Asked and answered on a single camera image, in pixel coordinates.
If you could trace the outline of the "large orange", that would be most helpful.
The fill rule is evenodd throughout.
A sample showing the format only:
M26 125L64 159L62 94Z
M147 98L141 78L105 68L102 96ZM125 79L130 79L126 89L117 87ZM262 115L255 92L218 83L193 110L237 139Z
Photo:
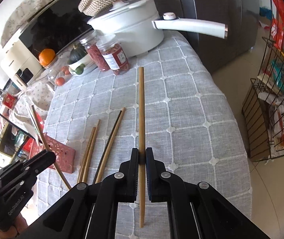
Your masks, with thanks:
M55 58L55 51L53 49L43 49L39 54L39 63L43 67L47 67Z

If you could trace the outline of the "white bowl green knob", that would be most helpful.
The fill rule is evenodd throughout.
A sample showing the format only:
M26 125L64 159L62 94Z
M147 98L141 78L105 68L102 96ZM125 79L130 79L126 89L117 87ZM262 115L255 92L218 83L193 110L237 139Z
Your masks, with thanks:
M69 71L74 76L88 74L94 69L96 69L96 64L91 59L90 55L86 55L79 61L69 65Z

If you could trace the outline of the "glass jar with tangerines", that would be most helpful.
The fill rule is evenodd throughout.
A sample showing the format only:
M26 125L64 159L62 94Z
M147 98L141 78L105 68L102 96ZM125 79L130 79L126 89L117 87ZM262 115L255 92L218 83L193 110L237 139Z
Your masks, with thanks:
M48 67L43 71L45 79L55 86L63 85L59 78L64 79L64 84L68 82L72 75L69 71L69 66L67 65L67 58L60 58L56 56L54 60L48 65Z

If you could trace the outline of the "floral cloth cover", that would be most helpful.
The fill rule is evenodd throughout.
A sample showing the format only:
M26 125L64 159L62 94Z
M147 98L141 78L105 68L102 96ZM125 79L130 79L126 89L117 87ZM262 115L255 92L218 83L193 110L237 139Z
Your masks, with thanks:
M75 14L80 0L23 0L8 18L1 36L1 46L5 47L15 33L37 14L52 9L57 16Z

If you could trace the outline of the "dried fruit jar labelled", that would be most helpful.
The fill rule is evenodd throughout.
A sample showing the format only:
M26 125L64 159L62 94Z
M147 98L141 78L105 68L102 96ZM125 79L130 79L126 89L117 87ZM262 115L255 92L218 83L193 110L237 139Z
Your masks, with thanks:
M115 75L129 70L128 59L115 34L100 36L96 46Z

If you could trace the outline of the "red plastic spoon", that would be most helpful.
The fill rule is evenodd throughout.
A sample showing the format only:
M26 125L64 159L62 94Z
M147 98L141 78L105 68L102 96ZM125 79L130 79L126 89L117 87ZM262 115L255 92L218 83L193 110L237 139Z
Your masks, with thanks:
M41 116L37 112L35 112L35 115L36 115L36 119L39 122L39 126L40 126L41 130L43 131L44 121L42 120Z

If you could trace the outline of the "red tea tin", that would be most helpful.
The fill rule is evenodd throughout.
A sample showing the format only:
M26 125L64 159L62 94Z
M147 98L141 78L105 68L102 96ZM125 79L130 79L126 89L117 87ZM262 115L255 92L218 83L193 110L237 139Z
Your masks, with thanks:
M7 108L12 110L15 107L17 102L17 97L11 95L10 93L4 92L1 95L1 98L2 98L1 100L2 104Z

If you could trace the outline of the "grey refrigerator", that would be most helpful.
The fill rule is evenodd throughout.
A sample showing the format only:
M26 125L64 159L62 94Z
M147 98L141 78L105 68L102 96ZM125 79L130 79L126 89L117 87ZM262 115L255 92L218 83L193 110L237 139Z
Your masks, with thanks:
M226 39L183 32L209 73L234 60L255 45L259 0L155 0L158 12L181 18L224 23Z

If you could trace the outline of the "white electric pot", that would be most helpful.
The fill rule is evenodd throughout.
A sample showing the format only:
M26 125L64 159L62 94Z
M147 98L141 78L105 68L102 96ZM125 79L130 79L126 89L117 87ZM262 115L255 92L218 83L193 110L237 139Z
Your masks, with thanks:
M158 46L164 30L195 32L226 39L226 24L178 18L173 12L160 17L154 0L117 0L113 6L88 21L104 35L115 34L127 57L145 53Z

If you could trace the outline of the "goji berry jar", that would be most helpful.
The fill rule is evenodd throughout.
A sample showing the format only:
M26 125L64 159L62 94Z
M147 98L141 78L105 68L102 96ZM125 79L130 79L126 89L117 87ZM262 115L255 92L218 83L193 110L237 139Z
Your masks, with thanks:
M98 33L95 30L92 30L80 39L80 44L84 46L100 71L108 71L110 68L96 45L98 41Z

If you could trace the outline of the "black chopstick gold band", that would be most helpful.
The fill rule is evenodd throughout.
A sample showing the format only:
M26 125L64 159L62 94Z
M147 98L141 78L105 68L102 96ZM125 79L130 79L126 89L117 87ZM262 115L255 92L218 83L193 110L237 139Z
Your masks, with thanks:
M19 131L21 131L23 134L31 137L32 139L34 140L37 140L38 142L42 143L42 140L39 139L39 138L35 138L34 136L32 136L30 133L28 133L27 131L25 131L24 129L18 127L17 125L15 125L13 122L11 122L7 117L5 117L3 114L0 113L0 116L5 120L7 121L8 123L10 123L13 127L15 127L16 129L18 129Z

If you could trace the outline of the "cream air fryer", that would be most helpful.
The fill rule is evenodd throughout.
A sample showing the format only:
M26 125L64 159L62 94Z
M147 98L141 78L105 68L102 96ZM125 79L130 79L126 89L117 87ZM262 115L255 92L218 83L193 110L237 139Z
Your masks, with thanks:
M20 90L25 90L43 67L20 39L8 42L2 50L0 66Z

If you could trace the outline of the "dotted white cloth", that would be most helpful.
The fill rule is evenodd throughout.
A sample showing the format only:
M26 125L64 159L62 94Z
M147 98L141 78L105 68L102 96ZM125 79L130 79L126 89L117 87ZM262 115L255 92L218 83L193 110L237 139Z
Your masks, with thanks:
M25 123L33 125L28 112L29 105L33 105L36 113L45 121L53 100L54 90L54 85L51 82L43 80L37 81L21 91L15 107L9 110L9 120L26 131Z

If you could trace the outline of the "green pumpkin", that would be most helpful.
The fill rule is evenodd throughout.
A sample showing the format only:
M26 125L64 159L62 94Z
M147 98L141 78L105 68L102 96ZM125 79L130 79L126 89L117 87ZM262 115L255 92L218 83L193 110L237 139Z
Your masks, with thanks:
M87 51L86 51L85 47L82 46L81 43L74 44L73 49L70 52L67 64L68 65L74 64L74 63L80 61L86 55L87 55Z

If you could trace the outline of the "bamboo chopstick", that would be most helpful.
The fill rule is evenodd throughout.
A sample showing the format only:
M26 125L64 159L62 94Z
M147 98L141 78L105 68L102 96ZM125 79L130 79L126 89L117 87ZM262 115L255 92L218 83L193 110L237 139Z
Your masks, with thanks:
M144 68L138 68L139 74L139 226L144 227L145 221L145 78Z
M32 119L35 122L36 131L38 132L38 134L39 134L39 136L41 138L41 141L42 141L46 151L51 151L51 149L49 147L49 144L47 143L47 141L45 139L45 136L43 134L43 131L41 129L40 122L39 122L39 120L36 117L36 110L35 110L33 105L30 105L30 112L31 112L31 115L32 115ZM54 165L54 168L57 171L59 177L62 179L62 181L64 182L66 187L70 190L71 186L70 186L69 182L67 181L66 177L64 176L64 174L62 173L62 170L60 169L58 164L56 162L54 162L53 165Z
M118 132L118 129L119 129L119 127L120 127L122 118L123 118L123 116L124 116L124 114L125 114L126 108L124 107L124 108L122 108L121 110L122 110L121 116L120 116L120 118L119 118L119 120L118 120L118 122L117 122L117 125L116 125L116 127L115 127L115 130L114 130L114 132L113 132L113 134L112 134L112 136L111 136L111 140L110 140L110 143L109 143L109 145L108 145L108 147L107 147L107 151L106 151L105 157L104 157L104 159L103 159L103 162L102 162L102 165L101 165L101 168L100 168L100 171L99 171L99 174L98 174L98 178L97 178L97 180L96 180L96 183L99 183L99 182L102 180L103 172L104 172L104 170L105 170L105 166L106 166L106 163L107 163L109 154L110 154L110 152L111 152L111 149L112 149L112 146L113 146L115 137L116 137L117 132Z
M81 162L80 172L77 178L78 183L87 182L89 166L90 166L91 158L92 158L93 151L94 151L96 137L98 135L98 130L100 127L100 122L101 120L99 119L96 125L92 128L92 131L89 137L89 142L88 142L85 154Z

